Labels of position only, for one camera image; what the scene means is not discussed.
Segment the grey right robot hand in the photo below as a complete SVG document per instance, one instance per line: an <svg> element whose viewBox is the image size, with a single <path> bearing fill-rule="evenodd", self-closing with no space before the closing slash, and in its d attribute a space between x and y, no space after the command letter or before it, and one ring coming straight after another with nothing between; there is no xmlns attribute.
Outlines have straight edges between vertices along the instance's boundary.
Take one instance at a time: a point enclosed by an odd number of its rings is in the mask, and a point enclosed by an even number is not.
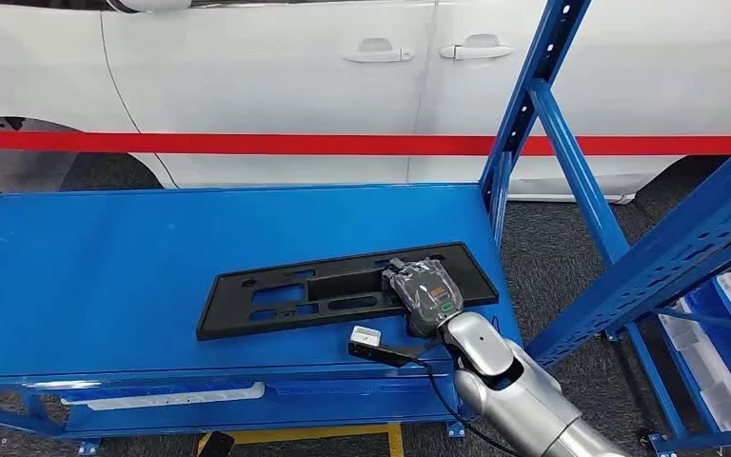
<svg viewBox="0 0 731 457"><path fill-rule="evenodd" d="M412 336L432 338L464 311L464 297L440 260L392 258L383 277L407 311L407 330Z"/></svg>

